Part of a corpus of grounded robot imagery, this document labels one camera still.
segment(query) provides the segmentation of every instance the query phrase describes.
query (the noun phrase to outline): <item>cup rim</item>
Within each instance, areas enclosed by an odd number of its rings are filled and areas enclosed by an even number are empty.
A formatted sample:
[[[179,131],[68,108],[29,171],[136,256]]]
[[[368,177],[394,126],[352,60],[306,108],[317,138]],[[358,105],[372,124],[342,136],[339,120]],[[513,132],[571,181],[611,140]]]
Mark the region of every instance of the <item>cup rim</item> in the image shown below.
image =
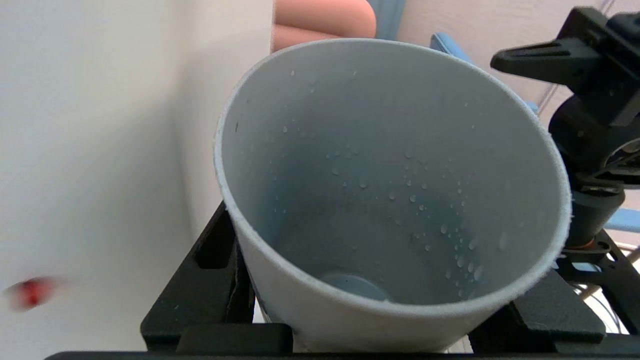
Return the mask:
[[[548,249],[542,254],[542,256],[537,260],[537,262],[535,262],[535,264],[530,269],[528,269],[528,271],[524,272],[520,277],[503,286],[499,290],[471,300],[462,300],[459,302],[450,302],[435,305],[382,302],[379,300],[356,295],[348,291],[336,288],[332,285],[326,284],[325,282],[311,276],[304,270],[298,268],[296,265],[280,255],[275,249],[273,249],[269,244],[266,243],[266,241],[262,239],[262,237],[253,228],[249,221],[247,221],[240,209],[237,207],[236,201],[231,194],[230,188],[227,183],[225,169],[222,161],[222,134],[227,122],[226,120],[229,109],[231,107],[233,99],[237,97],[242,87],[244,87],[247,79],[249,79],[255,72],[257,72],[265,63],[271,61],[277,56],[281,56],[290,51],[296,51],[304,47],[333,43],[387,44],[399,47],[410,47],[418,49],[420,51],[431,52],[435,56],[442,56],[450,61],[454,61],[459,65],[476,72],[480,76],[485,77],[488,81],[495,83],[498,87],[505,91],[507,96],[509,96],[515,103],[517,103],[517,105],[519,105],[522,111],[527,115],[527,118],[534,124],[535,131],[538,132],[538,136],[542,138],[543,143],[549,150],[549,154],[552,158],[551,160],[555,164],[554,168],[556,170],[556,177],[558,178],[557,183],[560,194],[559,216],[557,218],[556,228],[554,229],[550,245]],[[214,167],[216,171],[216,177],[218,178],[218,182],[220,184],[220,190],[223,200],[225,201],[227,210],[231,214],[232,219],[234,219],[236,226],[241,228],[245,232],[247,238],[253,243],[253,245],[256,246],[258,250],[260,250],[262,254],[266,256],[270,261],[272,261],[282,272],[284,272],[288,277],[302,282],[304,286],[310,288],[313,292],[318,293],[319,295],[322,295],[328,299],[333,299],[334,301],[342,303],[344,305],[358,307],[363,311],[370,311],[382,315],[410,318],[447,318],[451,316],[465,316],[481,311],[495,310],[499,306],[507,304],[521,294],[525,293],[551,269],[551,265],[553,261],[556,260],[558,254],[563,248],[564,241],[569,232],[572,208],[572,196],[569,187],[569,179],[564,167],[564,163],[562,161],[562,157],[560,156],[555,143],[551,139],[551,136],[548,134],[547,130],[543,127],[536,114],[512,89],[510,89],[503,82],[493,77],[483,69],[480,69],[479,67],[476,67],[473,64],[469,64],[461,59],[458,59],[455,56],[451,56],[449,54],[415,44],[371,38],[338,38],[329,40],[318,40],[314,42],[294,45],[265,57],[264,59],[256,63],[249,71],[247,71],[242,76],[236,87],[233,89],[230,97],[227,100],[227,103],[225,104],[225,108],[218,120],[218,127],[216,130],[214,143]]]

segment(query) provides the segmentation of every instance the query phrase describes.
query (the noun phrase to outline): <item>white wall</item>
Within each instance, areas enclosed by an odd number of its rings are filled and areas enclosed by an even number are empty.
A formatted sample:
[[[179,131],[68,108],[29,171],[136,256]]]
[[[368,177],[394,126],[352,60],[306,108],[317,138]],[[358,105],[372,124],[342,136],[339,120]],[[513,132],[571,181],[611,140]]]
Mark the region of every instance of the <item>white wall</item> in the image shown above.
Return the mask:
[[[144,349],[142,318],[220,199],[212,130],[268,54],[258,22],[270,1],[0,1],[0,292],[67,280],[25,313],[0,295],[0,358]],[[247,48],[218,42],[236,35]]]

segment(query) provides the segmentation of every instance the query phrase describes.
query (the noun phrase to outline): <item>gray cup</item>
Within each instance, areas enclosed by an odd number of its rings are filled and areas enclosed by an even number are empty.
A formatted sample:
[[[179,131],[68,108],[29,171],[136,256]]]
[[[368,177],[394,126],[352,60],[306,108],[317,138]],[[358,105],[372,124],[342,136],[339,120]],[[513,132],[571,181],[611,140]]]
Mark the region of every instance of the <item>gray cup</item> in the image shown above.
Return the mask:
[[[529,289],[570,222],[561,158],[482,70],[382,40],[280,51],[215,166],[253,285],[311,350],[439,350]]]

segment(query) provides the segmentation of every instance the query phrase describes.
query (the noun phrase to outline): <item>cable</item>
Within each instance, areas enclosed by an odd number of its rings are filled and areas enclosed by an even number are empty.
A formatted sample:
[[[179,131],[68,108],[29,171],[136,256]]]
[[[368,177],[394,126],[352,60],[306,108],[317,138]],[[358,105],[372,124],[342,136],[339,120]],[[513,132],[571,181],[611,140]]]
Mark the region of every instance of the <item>cable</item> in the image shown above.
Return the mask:
[[[584,288],[581,288],[580,286],[578,286],[576,284],[569,284],[569,285],[573,286],[574,288],[576,288],[576,289],[578,289],[580,291],[584,291]],[[620,318],[618,318],[618,315],[614,314],[612,312],[612,310],[609,310],[609,307],[606,306],[600,299],[598,299],[597,297],[593,296],[593,294],[589,295],[589,297],[593,298],[593,300],[597,301],[598,304],[600,304],[600,306],[602,306],[602,308],[611,317],[611,320],[613,320],[613,324],[618,328],[618,334],[622,334],[622,327],[620,326]]]

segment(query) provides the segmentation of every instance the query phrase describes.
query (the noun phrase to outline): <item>red object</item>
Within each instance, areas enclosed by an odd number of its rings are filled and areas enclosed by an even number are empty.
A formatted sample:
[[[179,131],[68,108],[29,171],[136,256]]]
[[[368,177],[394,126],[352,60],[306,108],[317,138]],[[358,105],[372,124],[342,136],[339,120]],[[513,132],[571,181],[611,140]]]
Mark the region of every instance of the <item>red object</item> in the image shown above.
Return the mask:
[[[47,302],[56,287],[56,281],[51,277],[35,277],[19,282],[9,288],[13,303],[17,309],[26,311]]]

